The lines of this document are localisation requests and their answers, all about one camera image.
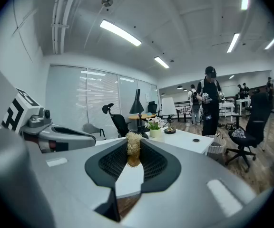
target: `white table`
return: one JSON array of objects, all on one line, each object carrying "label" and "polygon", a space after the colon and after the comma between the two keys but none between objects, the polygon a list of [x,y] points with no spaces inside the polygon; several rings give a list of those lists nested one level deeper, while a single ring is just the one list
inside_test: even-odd
[{"label": "white table", "polygon": [[[226,114],[226,107],[231,107],[231,113],[230,114]],[[226,116],[230,116],[231,117],[231,121],[232,121],[232,114],[233,114],[233,109],[234,109],[234,104],[231,102],[225,102],[225,103],[219,103],[219,109],[224,108],[225,109],[225,117]]]},{"label": "white table", "polygon": [[[207,155],[208,148],[213,142],[213,138],[188,133],[178,129],[176,129],[176,133],[174,134],[162,133],[162,136],[164,143],[204,155]],[[126,137],[97,141],[96,146],[125,138]],[[193,139],[199,139],[200,141],[193,142]],[[120,199],[139,194],[141,190],[141,184],[143,183],[143,174],[142,164],[139,164],[134,168],[126,165],[118,180],[116,181],[116,197]]]},{"label": "white table", "polygon": [[242,103],[243,103],[243,102],[248,102],[248,105],[250,105],[251,99],[240,99],[240,100],[236,100],[236,104],[237,104],[237,105],[240,105],[240,115],[242,114],[242,107],[243,107]]}]

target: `chair headrest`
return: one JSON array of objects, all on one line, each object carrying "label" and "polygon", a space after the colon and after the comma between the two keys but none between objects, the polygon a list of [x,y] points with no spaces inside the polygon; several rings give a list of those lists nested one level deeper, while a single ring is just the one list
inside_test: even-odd
[{"label": "chair headrest", "polygon": [[107,114],[107,113],[108,113],[108,110],[109,110],[113,105],[114,105],[113,103],[109,103],[108,105],[107,105],[107,104],[104,105],[104,106],[102,107],[103,113],[104,113],[104,114]]}]

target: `backpack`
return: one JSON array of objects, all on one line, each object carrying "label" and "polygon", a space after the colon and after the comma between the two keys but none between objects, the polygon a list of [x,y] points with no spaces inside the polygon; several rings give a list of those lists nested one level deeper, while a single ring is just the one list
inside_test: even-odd
[{"label": "backpack", "polygon": [[[215,84],[215,86],[216,86],[217,95],[218,95],[219,92],[218,92],[217,81],[216,81],[216,80],[214,80],[214,84]],[[201,87],[202,87],[202,90],[200,91],[200,96],[202,96],[202,94],[203,94],[203,88],[204,88],[204,85],[205,85],[205,80],[204,80],[204,79],[202,79],[202,80],[200,81],[200,85],[201,85]]]},{"label": "backpack", "polygon": [[191,95],[191,102],[192,102],[192,104],[193,104],[193,105],[199,105],[199,100],[198,100],[198,98],[197,98],[197,92],[195,91],[195,92],[193,93],[192,90],[190,90],[190,91],[192,92],[192,95]]}]

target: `black cap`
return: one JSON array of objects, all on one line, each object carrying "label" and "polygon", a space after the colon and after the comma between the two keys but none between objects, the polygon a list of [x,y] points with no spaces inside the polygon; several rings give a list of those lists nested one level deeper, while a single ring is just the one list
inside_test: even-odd
[{"label": "black cap", "polygon": [[216,78],[216,71],[215,71],[215,68],[212,66],[206,67],[205,74],[207,74],[211,78]]}]

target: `black desk lamp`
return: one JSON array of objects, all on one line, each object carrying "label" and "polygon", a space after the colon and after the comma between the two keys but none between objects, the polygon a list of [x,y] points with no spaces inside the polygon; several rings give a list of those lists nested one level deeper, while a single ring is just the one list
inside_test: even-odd
[{"label": "black desk lamp", "polygon": [[133,102],[133,105],[131,107],[131,110],[129,111],[130,114],[136,114],[138,113],[138,118],[137,118],[137,128],[138,128],[138,133],[142,135],[142,137],[148,139],[148,135],[144,133],[145,127],[142,126],[142,120],[141,120],[141,113],[144,111],[142,104],[140,103],[140,89],[136,90],[136,95],[135,95],[135,100]]}]

